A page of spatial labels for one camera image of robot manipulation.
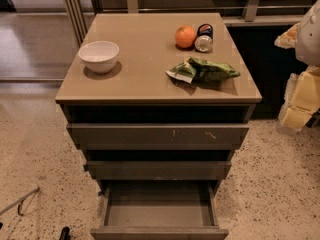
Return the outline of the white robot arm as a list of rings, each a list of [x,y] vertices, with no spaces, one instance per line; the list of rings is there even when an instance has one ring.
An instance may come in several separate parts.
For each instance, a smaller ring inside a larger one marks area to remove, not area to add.
[[[320,0],[299,23],[278,36],[274,44],[294,48],[296,59],[307,65],[300,75],[290,75],[278,115],[277,130],[295,134],[314,122],[313,116],[320,109]]]

